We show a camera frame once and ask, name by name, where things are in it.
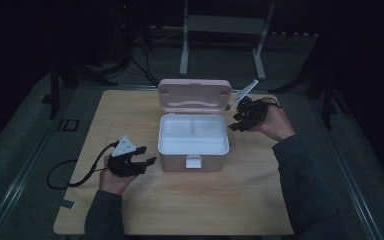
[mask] dark background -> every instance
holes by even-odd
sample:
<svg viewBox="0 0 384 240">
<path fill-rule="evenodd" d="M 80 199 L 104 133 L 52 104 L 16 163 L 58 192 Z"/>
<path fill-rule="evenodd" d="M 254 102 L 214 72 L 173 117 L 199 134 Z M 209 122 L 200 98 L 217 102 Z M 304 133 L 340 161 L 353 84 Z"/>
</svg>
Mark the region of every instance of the dark background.
<svg viewBox="0 0 384 240">
<path fill-rule="evenodd" d="M 249 9 L 244 4 L 267 4 L 222 1 L 223 6 L 232 6 L 221 8 L 220 1 L 190 1 L 190 11 L 252 17 L 258 13 L 242 10 Z M 384 0 L 275 2 L 269 32 L 291 37 L 295 32 L 320 34 L 303 74 L 325 65 L 334 69 L 335 87 L 384 167 Z M 119 8 L 124 4 L 146 5 L 142 23 L 183 25 L 179 0 L 0 1 L 0 131 L 34 84 L 50 71 L 51 53 L 99 65 L 101 43 L 110 38 L 114 25 L 129 23 L 126 18 L 132 17 Z"/>
</svg>

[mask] metal frame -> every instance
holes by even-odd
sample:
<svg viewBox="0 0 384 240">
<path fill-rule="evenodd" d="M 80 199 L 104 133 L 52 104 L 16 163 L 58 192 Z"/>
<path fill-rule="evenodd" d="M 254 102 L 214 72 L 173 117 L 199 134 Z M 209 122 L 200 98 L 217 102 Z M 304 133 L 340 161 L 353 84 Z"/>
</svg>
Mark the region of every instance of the metal frame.
<svg viewBox="0 0 384 240">
<path fill-rule="evenodd" d="M 273 16 L 275 4 L 271 4 L 267 15 L 264 18 L 239 18 L 239 17 L 218 17 L 189 15 L 188 0 L 185 0 L 184 18 L 183 18 L 183 47 L 182 56 L 180 58 L 180 75 L 186 76 L 188 72 L 189 59 L 189 31 L 205 31 L 205 32 L 224 32 L 224 33 L 243 33 L 243 34 L 260 34 L 258 46 L 252 49 L 255 69 L 259 80 L 266 79 L 263 63 L 261 60 L 261 50 Z"/>
</svg>

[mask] human hand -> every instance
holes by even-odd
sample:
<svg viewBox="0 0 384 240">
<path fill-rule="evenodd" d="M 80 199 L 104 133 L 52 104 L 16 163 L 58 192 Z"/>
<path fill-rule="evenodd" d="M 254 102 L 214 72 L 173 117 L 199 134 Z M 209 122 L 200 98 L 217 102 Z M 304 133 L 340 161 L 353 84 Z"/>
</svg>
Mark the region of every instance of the human hand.
<svg viewBox="0 0 384 240">
<path fill-rule="evenodd" d="M 107 167 L 108 159 L 110 156 L 106 156 L 104 159 L 105 167 Z M 102 170 L 99 179 L 99 190 L 122 195 L 127 186 L 137 177 L 119 177 L 113 174 L 109 169 Z"/>
<path fill-rule="evenodd" d="M 273 100 L 264 99 L 260 101 L 272 102 Z M 277 141 L 281 141 L 285 138 L 295 135 L 295 130 L 289 122 L 285 111 L 283 111 L 282 108 L 278 108 L 273 105 L 269 105 L 264 122 L 251 128 L 248 131 L 262 132 L 267 137 Z"/>
</svg>

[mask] wooden tabletop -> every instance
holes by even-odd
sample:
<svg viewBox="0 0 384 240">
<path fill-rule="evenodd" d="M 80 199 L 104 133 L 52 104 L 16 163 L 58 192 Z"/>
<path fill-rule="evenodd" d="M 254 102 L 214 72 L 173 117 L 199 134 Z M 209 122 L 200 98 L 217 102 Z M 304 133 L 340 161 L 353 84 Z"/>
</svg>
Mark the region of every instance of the wooden tabletop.
<svg viewBox="0 0 384 240">
<path fill-rule="evenodd" d="M 234 113 L 230 110 L 221 115 L 230 124 Z M 71 182 L 85 176 L 105 146 L 127 135 L 137 147 L 148 147 L 133 161 L 158 158 L 123 195 L 126 234 L 292 234 L 271 149 L 275 141 L 261 133 L 228 129 L 230 151 L 220 172 L 164 172 L 157 150 L 159 122 L 164 114 L 157 91 L 104 92 Z M 67 190 L 64 199 L 74 202 L 74 207 L 60 208 L 54 224 L 56 233 L 84 233 L 98 183 L 99 174 L 95 173 L 82 186 Z"/>
</svg>

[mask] dark sleeve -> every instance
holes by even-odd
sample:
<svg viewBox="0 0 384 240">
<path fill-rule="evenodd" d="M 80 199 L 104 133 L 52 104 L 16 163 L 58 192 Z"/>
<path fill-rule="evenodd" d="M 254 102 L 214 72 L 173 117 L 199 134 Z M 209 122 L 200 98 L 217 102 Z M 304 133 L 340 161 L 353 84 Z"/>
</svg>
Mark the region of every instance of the dark sleeve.
<svg viewBox="0 0 384 240">
<path fill-rule="evenodd" d="M 122 197 L 98 190 L 86 216 L 84 240 L 124 239 Z"/>
<path fill-rule="evenodd" d="M 314 161 L 299 136 L 273 147 L 279 162 L 283 198 L 299 239 L 348 239 L 332 191 L 314 170 Z"/>
</svg>

